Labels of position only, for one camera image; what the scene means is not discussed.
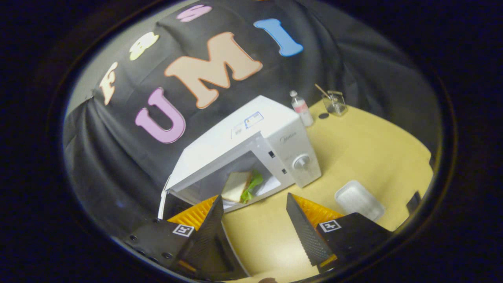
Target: bread slice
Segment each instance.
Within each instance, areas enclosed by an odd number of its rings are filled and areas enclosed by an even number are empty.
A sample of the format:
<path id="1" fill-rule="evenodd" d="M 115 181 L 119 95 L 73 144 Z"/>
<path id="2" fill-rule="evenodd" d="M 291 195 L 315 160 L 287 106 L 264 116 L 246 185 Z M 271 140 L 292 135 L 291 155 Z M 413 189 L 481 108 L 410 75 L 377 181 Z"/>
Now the bread slice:
<path id="1" fill-rule="evenodd" d="M 246 190 L 252 179 L 252 172 L 232 172 L 225 182 L 222 198 L 228 201 L 240 202 L 241 195 Z"/>

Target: plastic bottle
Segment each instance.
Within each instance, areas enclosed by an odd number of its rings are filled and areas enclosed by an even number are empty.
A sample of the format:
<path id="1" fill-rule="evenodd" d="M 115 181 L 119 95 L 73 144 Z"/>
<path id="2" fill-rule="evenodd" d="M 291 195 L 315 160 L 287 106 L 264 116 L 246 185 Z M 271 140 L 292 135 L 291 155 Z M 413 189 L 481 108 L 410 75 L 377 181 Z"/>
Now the plastic bottle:
<path id="1" fill-rule="evenodd" d="M 293 109 L 295 109 L 295 112 L 299 114 L 302 123 L 304 123 L 304 126 L 311 126 L 313 124 L 313 117 L 311 116 L 311 112 L 309 112 L 309 108 L 307 107 L 304 99 L 297 96 L 296 91 L 291 91 L 290 96 L 292 97 Z"/>

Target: white plastic container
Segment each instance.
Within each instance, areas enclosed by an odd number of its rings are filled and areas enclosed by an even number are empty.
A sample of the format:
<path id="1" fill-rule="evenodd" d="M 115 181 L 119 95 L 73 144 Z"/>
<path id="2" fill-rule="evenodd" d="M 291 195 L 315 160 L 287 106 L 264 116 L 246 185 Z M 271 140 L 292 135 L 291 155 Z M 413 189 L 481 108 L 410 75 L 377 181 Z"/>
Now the white plastic container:
<path id="1" fill-rule="evenodd" d="M 372 221 L 377 221 L 385 212 L 384 206 L 356 180 L 348 182 L 339 189 L 335 198 L 346 214 L 359 213 Z"/>
<path id="2" fill-rule="evenodd" d="M 311 126 L 313 124 L 313 117 L 311 116 L 311 112 L 309 112 L 309 108 L 307 107 L 304 99 L 297 96 L 296 91 L 291 91 L 290 96 L 292 97 L 293 109 L 297 112 L 297 114 L 299 114 L 304 126 Z"/>

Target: sandwich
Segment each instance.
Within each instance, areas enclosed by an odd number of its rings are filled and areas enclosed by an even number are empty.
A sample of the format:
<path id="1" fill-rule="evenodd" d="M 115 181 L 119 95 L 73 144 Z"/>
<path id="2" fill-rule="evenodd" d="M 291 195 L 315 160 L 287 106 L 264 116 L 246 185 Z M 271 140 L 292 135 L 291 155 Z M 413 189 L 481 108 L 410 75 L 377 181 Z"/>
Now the sandwich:
<path id="1" fill-rule="evenodd" d="M 232 172 L 222 190 L 222 198 L 237 203 L 248 203 L 253 198 L 251 190 L 264 181 L 257 170 Z"/>

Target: letter m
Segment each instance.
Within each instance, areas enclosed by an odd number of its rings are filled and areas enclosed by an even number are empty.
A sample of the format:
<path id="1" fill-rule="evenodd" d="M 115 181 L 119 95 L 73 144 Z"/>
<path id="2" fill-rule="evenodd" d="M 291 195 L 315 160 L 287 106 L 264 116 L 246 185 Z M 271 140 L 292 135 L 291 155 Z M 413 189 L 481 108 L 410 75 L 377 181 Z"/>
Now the letter m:
<path id="1" fill-rule="evenodd" d="M 202 81 L 228 89 L 232 78 L 242 81 L 262 69 L 262 63 L 253 60 L 235 41 L 234 34 L 224 32 L 208 40 L 209 61 L 182 56 L 171 63 L 164 75 L 175 76 L 194 94 L 197 108 L 208 107 L 218 97 L 218 90 L 208 89 Z"/>

